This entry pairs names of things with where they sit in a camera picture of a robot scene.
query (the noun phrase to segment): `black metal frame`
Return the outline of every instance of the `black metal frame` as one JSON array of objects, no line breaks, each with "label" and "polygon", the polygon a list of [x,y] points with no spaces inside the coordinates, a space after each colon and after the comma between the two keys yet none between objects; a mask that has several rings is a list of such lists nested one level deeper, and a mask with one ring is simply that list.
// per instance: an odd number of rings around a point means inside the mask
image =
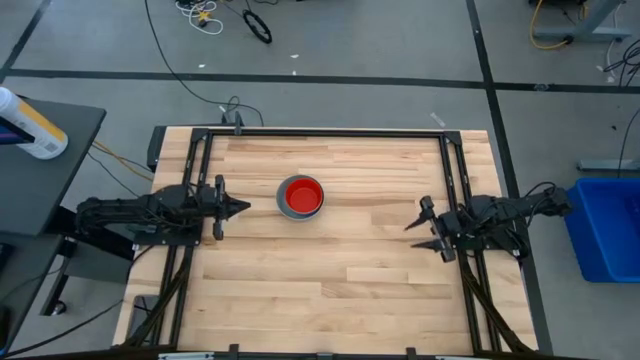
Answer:
[{"label": "black metal frame", "polygon": [[[464,159],[464,151],[462,149],[462,139],[459,131],[420,131],[420,130],[343,130],[343,129],[269,129],[269,128],[242,128],[240,134],[238,129],[233,127],[216,127],[216,128],[194,128],[191,135],[191,144],[189,152],[187,154],[187,163],[185,165],[185,173],[183,176],[183,184],[188,184],[193,170],[193,159],[195,159],[196,146],[200,139],[205,139],[205,152],[203,154],[203,162],[201,166],[200,175],[198,178],[198,187],[204,184],[206,174],[208,171],[209,156],[211,152],[211,144],[215,136],[313,136],[313,137],[380,137],[380,138],[421,138],[421,139],[434,139],[439,142],[440,154],[443,164],[443,175],[445,184],[447,185],[447,195],[449,198],[449,206],[451,209],[455,209],[457,206],[456,189],[453,179],[453,171],[451,168],[451,162],[449,157],[449,144],[453,145],[456,154],[456,161],[458,169],[460,171],[460,178],[462,182],[463,196],[465,201],[469,201],[471,198],[471,187],[469,184],[469,177],[467,174],[466,163]],[[185,249],[185,255],[183,261],[187,261],[191,264],[193,257],[193,246],[188,246]],[[486,271],[486,264],[483,250],[478,250],[475,253],[476,265],[478,268],[478,281],[484,289],[484,292],[491,299],[489,280]],[[161,282],[161,292],[163,294],[168,284],[173,277],[173,267],[175,264],[176,246],[169,247],[169,253],[167,254],[167,262],[165,264],[165,270]],[[460,264],[460,270],[462,271],[463,263],[468,262],[467,253],[462,249],[458,249],[458,256]],[[176,299],[176,312],[171,327],[171,336],[169,345],[177,346],[180,336],[180,325],[182,321],[182,311],[186,300],[186,289],[188,286],[187,279],[182,283],[180,291]],[[483,351],[482,342],[480,338],[480,330],[478,326],[478,316],[476,314],[475,300],[470,289],[462,282],[465,307],[467,312],[467,319],[469,325],[469,334],[471,337],[471,344],[474,354]],[[500,338],[498,332],[493,325],[492,321],[487,316],[487,324],[489,325],[489,338],[491,342],[492,351],[500,351]],[[151,338],[151,346],[158,345],[160,332],[162,331],[162,319],[157,322],[153,329],[153,335]],[[267,353],[270,356],[280,356],[284,354]],[[315,354],[300,354],[302,357],[313,356]],[[362,355],[366,358],[385,358],[405,359],[406,356],[380,356],[380,355]]]}]

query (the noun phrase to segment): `wheel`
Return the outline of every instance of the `wheel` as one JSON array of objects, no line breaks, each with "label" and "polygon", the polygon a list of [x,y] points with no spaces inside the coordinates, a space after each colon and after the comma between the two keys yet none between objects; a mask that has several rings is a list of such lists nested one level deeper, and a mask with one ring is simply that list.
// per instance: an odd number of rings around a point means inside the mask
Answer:
[{"label": "wheel", "polygon": [[56,302],[56,306],[53,308],[53,313],[51,313],[51,315],[64,314],[66,311],[67,311],[67,304],[58,300],[58,302]]}]

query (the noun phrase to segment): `blue bin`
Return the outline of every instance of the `blue bin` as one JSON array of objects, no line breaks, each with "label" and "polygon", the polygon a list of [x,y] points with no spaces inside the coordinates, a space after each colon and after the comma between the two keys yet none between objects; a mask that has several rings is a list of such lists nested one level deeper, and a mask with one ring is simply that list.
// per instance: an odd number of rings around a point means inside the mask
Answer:
[{"label": "blue bin", "polygon": [[640,282],[640,179],[580,179],[565,217],[582,276]]}]

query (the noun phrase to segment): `wooden table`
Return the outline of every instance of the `wooden table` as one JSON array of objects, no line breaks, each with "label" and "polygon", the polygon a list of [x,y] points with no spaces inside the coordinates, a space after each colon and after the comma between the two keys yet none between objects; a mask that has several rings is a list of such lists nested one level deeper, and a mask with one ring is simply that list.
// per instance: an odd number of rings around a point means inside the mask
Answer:
[{"label": "wooden table", "polygon": [[[181,182],[190,134],[189,127],[167,129],[153,191]],[[487,133],[461,135],[473,193],[499,195]],[[432,236],[428,226],[403,231],[422,196],[433,197],[437,213],[449,208],[436,140],[216,136],[209,183],[216,174],[252,206],[225,223],[224,241],[206,224],[180,350],[227,351],[238,343],[242,352],[472,353],[457,264],[410,247]],[[283,217],[276,206],[278,185],[293,174],[315,177],[325,191],[321,212],[307,222]],[[114,343],[126,337],[134,298],[158,294],[166,251],[156,247],[131,271]],[[485,254],[496,307],[536,348],[518,264],[504,251]]]}]

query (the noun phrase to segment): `plastic bottle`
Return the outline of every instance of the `plastic bottle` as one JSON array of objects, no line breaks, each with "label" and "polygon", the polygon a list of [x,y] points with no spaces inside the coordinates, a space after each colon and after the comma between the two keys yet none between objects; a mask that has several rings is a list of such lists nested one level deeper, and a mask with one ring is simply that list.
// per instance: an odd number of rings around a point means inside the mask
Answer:
[{"label": "plastic bottle", "polygon": [[38,159],[53,159],[67,148],[69,139],[64,131],[3,87],[0,87],[0,116],[34,137],[33,143],[16,145]]}]

